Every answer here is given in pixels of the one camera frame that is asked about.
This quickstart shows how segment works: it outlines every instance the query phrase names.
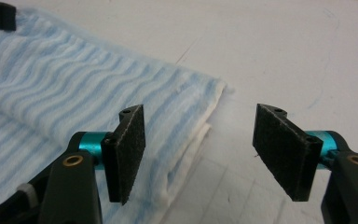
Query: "white tabletop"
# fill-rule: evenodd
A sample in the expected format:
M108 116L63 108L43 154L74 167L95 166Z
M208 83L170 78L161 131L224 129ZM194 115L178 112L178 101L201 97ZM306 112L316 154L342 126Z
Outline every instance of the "white tabletop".
M227 83L200 161L163 223L323 223L329 178L292 203L252 147L257 103L358 152L358 1L35 1L112 43Z

